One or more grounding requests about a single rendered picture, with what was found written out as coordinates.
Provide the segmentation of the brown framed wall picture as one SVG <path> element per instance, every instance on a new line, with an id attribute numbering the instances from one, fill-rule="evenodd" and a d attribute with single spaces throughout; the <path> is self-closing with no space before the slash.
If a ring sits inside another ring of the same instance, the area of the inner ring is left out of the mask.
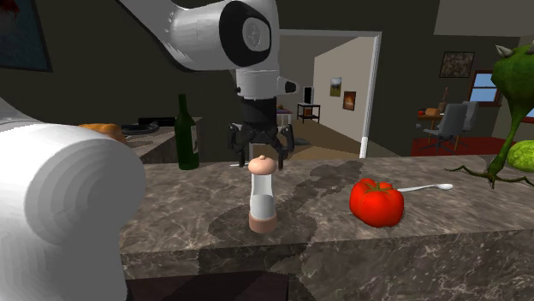
<path id="1" fill-rule="evenodd" d="M 440 78 L 468 78 L 472 70 L 474 52 L 445 51 L 442 57 Z"/>

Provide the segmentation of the clear salt shaker, tan cap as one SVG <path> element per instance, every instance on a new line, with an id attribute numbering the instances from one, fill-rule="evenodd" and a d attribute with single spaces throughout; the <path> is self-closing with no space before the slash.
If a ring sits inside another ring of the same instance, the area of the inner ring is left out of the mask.
<path id="1" fill-rule="evenodd" d="M 275 161 L 265 155 L 253 158 L 248 169 L 251 173 L 249 227 L 255 233 L 269 233 L 276 228 L 276 202 L 272 191 Z"/>

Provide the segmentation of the white door frame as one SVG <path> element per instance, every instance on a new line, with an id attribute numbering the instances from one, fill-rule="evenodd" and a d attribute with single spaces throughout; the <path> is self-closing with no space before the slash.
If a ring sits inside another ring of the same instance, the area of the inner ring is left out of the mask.
<path id="1" fill-rule="evenodd" d="M 281 47 L 295 46 L 296 58 L 313 56 L 305 85 L 314 87 L 320 123 L 358 141 L 361 158 L 367 157 L 381 37 L 380 32 L 281 30 Z M 329 95 L 332 78 L 342 78 L 339 97 Z M 354 111 L 342 108 L 344 91 L 356 92 Z"/>

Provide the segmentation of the light green melon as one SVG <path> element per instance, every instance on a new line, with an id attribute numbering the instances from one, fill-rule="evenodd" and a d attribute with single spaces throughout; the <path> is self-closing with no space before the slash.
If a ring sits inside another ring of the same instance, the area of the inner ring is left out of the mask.
<path id="1" fill-rule="evenodd" d="M 507 164 L 526 173 L 534 173 L 534 140 L 514 144 L 507 154 Z"/>

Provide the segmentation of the green horned monster plant figure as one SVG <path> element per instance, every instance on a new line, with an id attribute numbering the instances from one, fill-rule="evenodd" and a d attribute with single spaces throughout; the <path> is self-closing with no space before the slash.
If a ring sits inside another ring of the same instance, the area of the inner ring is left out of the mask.
<path id="1" fill-rule="evenodd" d="M 450 172 L 465 170 L 469 175 L 484 178 L 489 182 L 491 189 L 495 188 L 497 181 L 508 183 L 524 181 L 534 187 L 527 177 L 503 179 L 498 174 L 504 168 L 507 155 L 512 148 L 512 142 L 521 122 L 534 109 L 534 40 L 529 44 L 514 48 L 513 50 L 496 45 L 497 53 L 501 58 L 495 63 L 491 81 L 507 100 L 511 115 L 511 126 L 500 152 L 490 162 L 483 173 L 471 171 L 465 165 L 450 169 Z"/>

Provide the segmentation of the black side table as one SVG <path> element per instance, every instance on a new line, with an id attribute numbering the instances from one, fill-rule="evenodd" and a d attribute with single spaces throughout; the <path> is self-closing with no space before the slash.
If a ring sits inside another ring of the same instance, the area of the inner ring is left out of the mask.
<path id="1" fill-rule="evenodd" d="M 297 103 L 297 119 L 316 120 L 320 122 L 321 105 L 314 103 L 314 87 L 305 86 L 302 92 L 303 100 Z"/>

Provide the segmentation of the red tomato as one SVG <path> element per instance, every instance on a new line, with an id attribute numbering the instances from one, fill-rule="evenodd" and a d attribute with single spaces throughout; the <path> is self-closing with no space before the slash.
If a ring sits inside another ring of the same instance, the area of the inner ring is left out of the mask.
<path id="1" fill-rule="evenodd" d="M 404 197 L 390 183 L 364 178 L 353 186 L 349 208 L 371 227 L 393 227 L 403 216 Z"/>

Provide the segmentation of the orange bread loaf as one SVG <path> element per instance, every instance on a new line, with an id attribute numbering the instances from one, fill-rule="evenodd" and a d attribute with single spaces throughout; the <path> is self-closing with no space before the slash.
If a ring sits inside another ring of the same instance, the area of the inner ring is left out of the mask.
<path id="1" fill-rule="evenodd" d="M 101 139 L 103 135 L 114 139 L 123 144 L 127 143 L 127 140 L 122 133 L 120 126 L 113 123 L 88 123 L 80 124 L 80 127 L 84 128 L 84 135 L 88 139 Z"/>

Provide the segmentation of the red rug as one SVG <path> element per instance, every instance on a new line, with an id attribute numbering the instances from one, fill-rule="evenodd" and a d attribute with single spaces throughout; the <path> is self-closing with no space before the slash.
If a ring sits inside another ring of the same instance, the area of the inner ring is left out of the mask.
<path id="1" fill-rule="evenodd" d="M 436 149 L 437 138 L 421 138 L 412 141 L 411 156 L 459 156 L 459 155 L 496 155 L 499 153 L 504 139 L 494 137 L 463 137 L 457 147 L 455 140 L 442 143 L 448 150 L 442 147 Z"/>

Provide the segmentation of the dark blue wall picture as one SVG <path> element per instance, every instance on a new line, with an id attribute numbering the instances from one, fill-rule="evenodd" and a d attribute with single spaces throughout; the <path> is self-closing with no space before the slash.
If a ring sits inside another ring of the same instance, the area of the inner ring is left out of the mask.
<path id="1" fill-rule="evenodd" d="M 35 0 L 0 0 L 0 68 L 52 72 Z"/>

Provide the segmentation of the dark green wine bottle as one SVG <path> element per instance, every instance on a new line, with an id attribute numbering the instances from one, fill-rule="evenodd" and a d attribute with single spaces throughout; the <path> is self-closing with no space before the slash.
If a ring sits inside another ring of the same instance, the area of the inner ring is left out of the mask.
<path id="1" fill-rule="evenodd" d="M 192 170 L 199 166 L 199 147 L 196 122 L 187 110 L 185 94 L 179 95 L 179 113 L 175 119 L 175 142 L 179 168 Z"/>

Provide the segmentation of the wooden desk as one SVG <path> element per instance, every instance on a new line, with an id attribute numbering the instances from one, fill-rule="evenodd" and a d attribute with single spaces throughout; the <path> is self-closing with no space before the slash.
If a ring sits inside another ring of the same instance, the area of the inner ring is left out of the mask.
<path id="1" fill-rule="evenodd" d="M 419 121 L 431 121 L 430 128 L 434 130 L 436 128 L 437 122 L 439 122 L 443 117 L 443 114 L 439 109 L 428 108 L 425 111 L 420 110 L 418 112 Z"/>

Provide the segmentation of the black pan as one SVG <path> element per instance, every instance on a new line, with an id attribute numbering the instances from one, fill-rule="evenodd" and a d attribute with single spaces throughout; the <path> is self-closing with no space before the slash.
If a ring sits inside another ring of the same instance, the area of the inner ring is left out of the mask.
<path id="1" fill-rule="evenodd" d="M 155 133 L 160 127 L 172 127 L 174 117 L 141 117 L 137 124 L 122 125 L 122 133 L 126 136 Z"/>

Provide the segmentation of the white spoon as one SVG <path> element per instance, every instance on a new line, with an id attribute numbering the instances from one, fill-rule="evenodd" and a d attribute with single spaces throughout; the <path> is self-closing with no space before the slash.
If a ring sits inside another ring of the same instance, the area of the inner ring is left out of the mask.
<path id="1" fill-rule="evenodd" d="M 436 188 L 444 191 L 452 190 L 454 186 L 452 184 L 433 184 L 433 185 L 425 185 L 425 186 L 413 186 L 413 187 L 405 187 L 405 188 L 398 188 L 396 189 L 398 192 L 414 192 L 429 188 Z"/>

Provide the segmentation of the red framed window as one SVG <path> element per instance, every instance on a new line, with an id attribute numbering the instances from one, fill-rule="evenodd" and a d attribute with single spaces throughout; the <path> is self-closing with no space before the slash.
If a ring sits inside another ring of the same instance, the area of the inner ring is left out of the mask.
<path id="1" fill-rule="evenodd" d="M 500 92 L 491 80 L 491 70 L 477 70 L 474 72 L 468 101 L 478 102 L 486 106 L 499 104 Z"/>

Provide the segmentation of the grey office chair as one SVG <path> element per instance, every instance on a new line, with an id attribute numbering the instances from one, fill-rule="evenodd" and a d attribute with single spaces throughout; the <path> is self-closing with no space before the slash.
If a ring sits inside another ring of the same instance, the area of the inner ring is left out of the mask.
<path id="1" fill-rule="evenodd" d="M 422 150 L 436 147 L 436 153 L 440 148 L 453 153 L 452 150 L 444 145 L 446 140 L 452 139 L 462 133 L 467 105 L 462 103 L 450 104 L 444 112 L 444 116 L 439 123 L 438 129 L 425 129 L 424 132 L 437 137 L 437 142 L 433 145 L 422 147 Z"/>

